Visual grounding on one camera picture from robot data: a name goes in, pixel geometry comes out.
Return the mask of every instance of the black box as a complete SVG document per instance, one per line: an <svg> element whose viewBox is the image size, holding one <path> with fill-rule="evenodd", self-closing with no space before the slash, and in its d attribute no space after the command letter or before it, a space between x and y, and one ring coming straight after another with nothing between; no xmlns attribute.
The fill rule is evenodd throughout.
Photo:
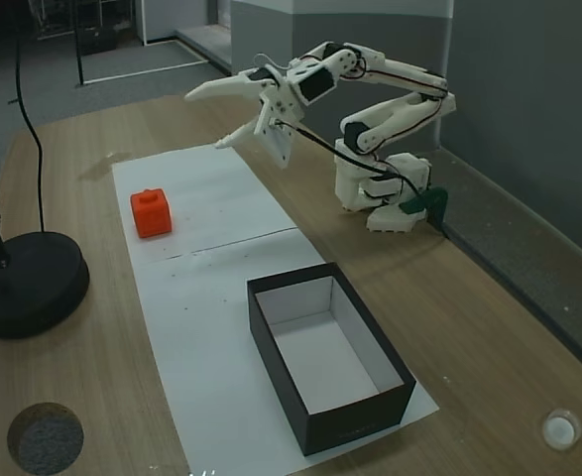
<svg viewBox="0 0 582 476"><path fill-rule="evenodd" d="M82 55L109 52L116 49L117 36L114 28L86 28L79 31L79 44Z"/></svg>
<svg viewBox="0 0 582 476"><path fill-rule="evenodd" d="M401 422L415 379L334 263L247 282L251 333L304 455Z"/></svg>

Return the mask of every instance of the white robotic arm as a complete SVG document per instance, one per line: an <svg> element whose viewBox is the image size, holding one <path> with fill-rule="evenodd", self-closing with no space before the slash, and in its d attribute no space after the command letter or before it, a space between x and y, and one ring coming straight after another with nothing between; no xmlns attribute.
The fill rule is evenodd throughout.
<svg viewBox="0 0 582 476"><path fill-rule="evenodd" d="M218 141L216 147L230 147L253 135L284 168L291 155L293 132L306 135L298 129L303 118L301 106L309 106L334 90L339 80L413 91L344 118L340 124L343 138L335 143L335 193L343 206L350 210L376 208L368 218L372 230L409 231L426 216L426 209L415 206L405 212L403 205L428 189L430 165L412 154L380 160L378 151L455 110L455 98L442 76L386 59L366 47L329 42L293 59L285 74L267 64L205 82L186 99L259 96L260 114Z"/></svg>

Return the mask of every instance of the black lamp base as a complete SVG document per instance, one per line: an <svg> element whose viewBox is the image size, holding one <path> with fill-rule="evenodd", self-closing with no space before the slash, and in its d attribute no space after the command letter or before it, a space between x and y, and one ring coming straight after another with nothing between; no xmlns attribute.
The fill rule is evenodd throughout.
<svg viewBox="0 0 582 476"><path fill-rule="evenodd" d="M4 245L11 263L0 270L0 338L39 334L71 315L90 282L78 245L53 232L16 236Z"/></svg>

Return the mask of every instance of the table surface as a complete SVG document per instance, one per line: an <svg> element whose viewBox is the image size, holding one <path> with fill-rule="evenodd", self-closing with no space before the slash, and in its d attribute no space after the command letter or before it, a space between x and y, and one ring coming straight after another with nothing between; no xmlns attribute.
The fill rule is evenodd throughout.
<svg viewBox="0 0 582 476"><path fill-rule="evenodd" d="M213 142L254 112L240 99L185 103L167 96L39 128L48 229L79 243L92 281L58 327L0 341L1 475L24 474L6 435L21 410L42 402L68 406L83 425L83 451L63 474L188 475L110 166ZM311 143L297 139L285 171L255 141L237 150L323 258L340 265L440 405L432 416L300 474L582 475L582 437L572 451L557 453L540 436L556 408L582 422L582 364L527 310L425 223L410 234L368 232L362 213L341 209L332 158ZM5 239L37 228L36 165L35 146L22 132L0 178Z"/></svg>

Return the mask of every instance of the orange block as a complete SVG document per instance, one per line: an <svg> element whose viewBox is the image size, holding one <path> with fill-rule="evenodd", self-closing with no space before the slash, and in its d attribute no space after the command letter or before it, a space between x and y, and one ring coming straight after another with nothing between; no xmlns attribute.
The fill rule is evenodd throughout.
<svg viewBox="0 0 582 476"><path fill-rule="evenodd" d="M130 196L136 231L141 238L172 231L170 205L162 188L143 190Z"/></svg>

